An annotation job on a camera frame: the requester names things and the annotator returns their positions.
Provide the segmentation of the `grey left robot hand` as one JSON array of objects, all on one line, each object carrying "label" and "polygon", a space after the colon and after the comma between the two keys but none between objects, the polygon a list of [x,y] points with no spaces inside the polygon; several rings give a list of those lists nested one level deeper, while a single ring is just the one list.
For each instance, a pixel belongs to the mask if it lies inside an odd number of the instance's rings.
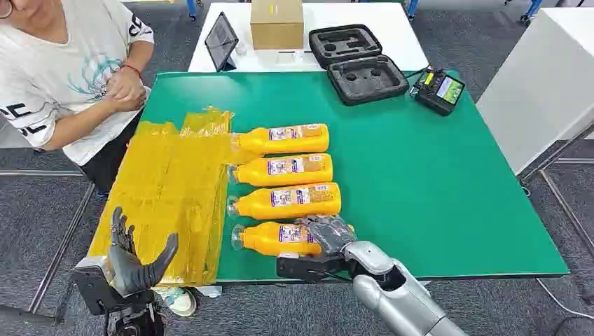
[{"label": "grey left robot hand", "polygon": [[114,288],[123,296],[152,289],[170,266],[179,248],[179,234],[168,236],[159,256],[149,264],[142,264],[134,247],[134,226],[126,226],[127,216],[117,206],[111,215],[111,245],[108,259],[114,271]]}]

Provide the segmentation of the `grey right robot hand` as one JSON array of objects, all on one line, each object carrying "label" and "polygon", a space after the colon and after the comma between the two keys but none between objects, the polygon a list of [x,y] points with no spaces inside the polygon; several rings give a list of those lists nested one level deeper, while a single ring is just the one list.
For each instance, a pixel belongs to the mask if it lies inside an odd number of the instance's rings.
[{"label": "grey right robot hand", "polygon": [[323,256],[339,254],[349,243],[358,240],[354,228],[339,215],[308,215],[295,220],[303,225],[321,247]]}]

